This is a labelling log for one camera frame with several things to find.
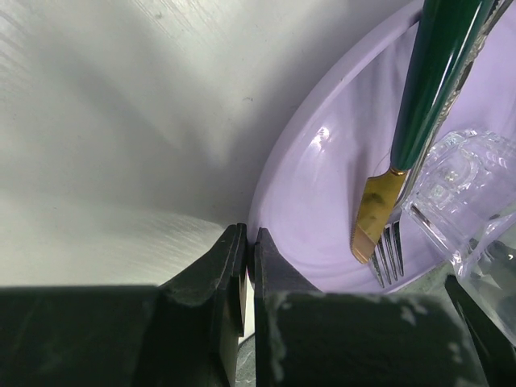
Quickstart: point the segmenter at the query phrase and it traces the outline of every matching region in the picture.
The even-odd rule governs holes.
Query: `fork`
[[[443,110],[441,111],[437,122],[431,130],[431,134],[428,136],[428,139],[425,142],[421,155],[419,155],[418,160],[406,178],[406,183],[403,185],[402,191],[396,201],[396,204],[394,205],[393,212],[389,216],[389,220],[387,221],[380,240],[378,241],[377,248],[371,256],[371,263],[374,272],[377,275],[378,282],[382,288],[385,287],[385,283],[380,265],[378,263],[378,256],[380,257],[383,272],[385,273],[385,278],[389,285],[392,285],[393,283],[391,280],[391,272],[393,274],[394,281],[397,281],[398,273],[400,277],[404,276],[405,270],[403,268],[402,242],[400,237],[400,217],[402,216],[402,204],[409,196],[410,191],[414,188],[416,179],[421,172],[421,168],[425,159],[427,158],[428,151],[430,150],[431,145],[434,143],[434,139],[437,136],[439,129],[443,125],[444,120],[450,113],[454,102],[459,97],[460,91],[462,90],[462,87],[466,82],[469,73],[471,72],[473,62],[485,45],[487,35],[491,32],[491,30],[493,30],[494,25],[498,22],[507,8],[509,8],[509,5],[512,3],[512,1],[513,0],[499,0],[493,4],[493,11],[485,21],[480,34],[476,38],[475,44],[469,53],[468,59],[464,64],[464,68],[462,69],[461,75],[456,82],[455,88],[444,104]]]

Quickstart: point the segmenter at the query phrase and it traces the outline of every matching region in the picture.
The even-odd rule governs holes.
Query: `gold knife blade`
[[[406,175],[407,172],[391,167],[383,175],[370,177],[365,183],[351,240],[352,253],[361,264],[367,264],[374,253]]]

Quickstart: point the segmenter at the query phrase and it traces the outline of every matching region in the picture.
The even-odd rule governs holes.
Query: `lavender plate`
[[[443,257],[402,216],[405,276],[382,289],[350,251],[367,177],[389,163],[422,1],[385,20],[315,86],[281,133],[256,188],[248,238],[267,227],[284,258],[323,291],[383,293]],[[491,32],[439,136],[470,125],[516,139],[516,6]]]

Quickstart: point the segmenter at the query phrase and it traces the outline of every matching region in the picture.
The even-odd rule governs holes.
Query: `green handle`
[[[390,153],[398,171],[411,169],[418,159],[493,3],[425,1]]]

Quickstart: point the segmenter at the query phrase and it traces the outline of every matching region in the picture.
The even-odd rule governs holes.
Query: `clear glass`
[[[477,129],[446,135],[403,209],[516,345],[516,143]]]

